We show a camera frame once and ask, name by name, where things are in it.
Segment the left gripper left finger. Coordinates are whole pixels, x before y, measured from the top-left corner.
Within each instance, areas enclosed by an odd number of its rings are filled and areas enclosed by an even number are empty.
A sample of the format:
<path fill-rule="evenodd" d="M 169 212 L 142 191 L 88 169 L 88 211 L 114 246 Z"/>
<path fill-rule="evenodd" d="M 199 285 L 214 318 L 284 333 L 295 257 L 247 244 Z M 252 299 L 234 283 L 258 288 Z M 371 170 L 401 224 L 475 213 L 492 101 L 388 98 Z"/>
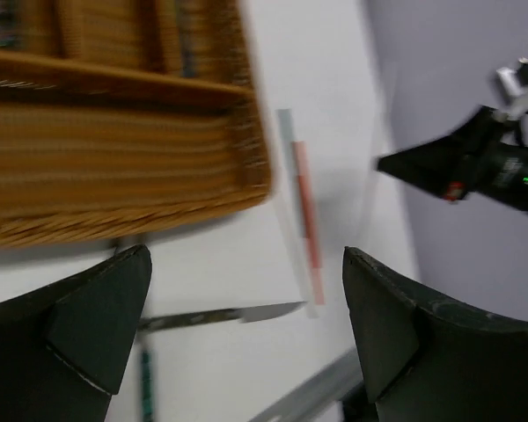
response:
<path fill-rule="evenodd" d="M 151 275 L 150 251 L 139 244 L 0 302 L 0 422 L 104 420 Z"/>

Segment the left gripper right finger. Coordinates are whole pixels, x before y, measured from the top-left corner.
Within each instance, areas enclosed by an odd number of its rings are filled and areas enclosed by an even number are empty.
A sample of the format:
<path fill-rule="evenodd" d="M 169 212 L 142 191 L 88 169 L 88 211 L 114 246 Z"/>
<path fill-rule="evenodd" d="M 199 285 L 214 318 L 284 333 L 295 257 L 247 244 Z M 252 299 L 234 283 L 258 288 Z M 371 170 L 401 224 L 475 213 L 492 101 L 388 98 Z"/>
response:
<path fill-rule="evenodd" d="M 528 421 L 528 322 L 479 309 L 354 247 L 342 282 L 382 421 Z"/>

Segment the long orange chopstick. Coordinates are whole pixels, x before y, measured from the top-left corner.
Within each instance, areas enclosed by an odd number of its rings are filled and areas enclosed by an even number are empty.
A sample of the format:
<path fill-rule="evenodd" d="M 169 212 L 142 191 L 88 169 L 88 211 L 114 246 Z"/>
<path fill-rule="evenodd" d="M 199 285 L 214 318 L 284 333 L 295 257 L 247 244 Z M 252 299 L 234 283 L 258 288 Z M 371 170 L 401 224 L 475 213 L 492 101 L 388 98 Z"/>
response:
<path fill-rule="evenodd" d="M 304 238 L 309 257 L 311 272 L 313 300 L 316 305 L 324 305 L 326 297 L 321 278 L 322 262 L 319 248 L 319 235 L 314 215 L 314 202 L 312 197 L 312 184 L 307 162 L 306 149 L 303 142 L 292 142 L 291 149 L 294 157 L 297 190 L 304 226 Z"/>

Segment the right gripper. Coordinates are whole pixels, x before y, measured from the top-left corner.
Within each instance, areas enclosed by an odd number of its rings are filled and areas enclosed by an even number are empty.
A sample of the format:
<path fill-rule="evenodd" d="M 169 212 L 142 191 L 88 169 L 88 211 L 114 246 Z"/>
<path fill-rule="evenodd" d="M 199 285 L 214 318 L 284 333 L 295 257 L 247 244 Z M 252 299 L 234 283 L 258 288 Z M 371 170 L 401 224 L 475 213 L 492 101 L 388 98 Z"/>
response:
<path fill-rule="evenodd" d="M 476 149 L 472 139 L 492 123 L 494 108 L 481 105 L 447 135 L 379 156 L 376 170 L 449 202 L 480 193 L 528 214 L 528 145 L 521 120 L 494 122 Z"/>

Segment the green rainbow fork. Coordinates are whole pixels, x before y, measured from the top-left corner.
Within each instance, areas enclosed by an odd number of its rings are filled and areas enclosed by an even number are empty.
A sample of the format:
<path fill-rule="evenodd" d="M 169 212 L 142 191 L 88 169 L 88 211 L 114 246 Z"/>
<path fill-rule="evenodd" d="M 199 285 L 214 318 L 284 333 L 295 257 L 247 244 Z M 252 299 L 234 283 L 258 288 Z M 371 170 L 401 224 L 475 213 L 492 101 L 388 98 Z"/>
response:
<path fill-rule="evenodd" d="M 194 63 L 194 43 L 191 13 L 187 10 L 188 1 L 176 1 L 176 20 L 179 29 L 182 76 L 197 77 Z"/>

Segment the white chopstick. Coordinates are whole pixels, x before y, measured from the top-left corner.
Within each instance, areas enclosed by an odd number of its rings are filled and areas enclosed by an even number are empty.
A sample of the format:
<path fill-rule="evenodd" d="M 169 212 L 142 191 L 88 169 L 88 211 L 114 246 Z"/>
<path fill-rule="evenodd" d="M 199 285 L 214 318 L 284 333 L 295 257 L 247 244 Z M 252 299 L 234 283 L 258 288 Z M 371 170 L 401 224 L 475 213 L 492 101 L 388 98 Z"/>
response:
<path fill-rule="evenodd" d="M 304 309 L 309 318 L 319 319 L 321 317 L 319 306 L 315 302 L 315 295 L 312 287 L 310 270 L 307 268 L 303 244 L 299 240 L 295 224 L 290 215 L 288 204 L 286 203 L 280 190 L 274 193 L 272 204 L 278 225 L 282 232 L 287 255 L 291 268 L 296 279 L 299 294 L 304 302 Z"/>

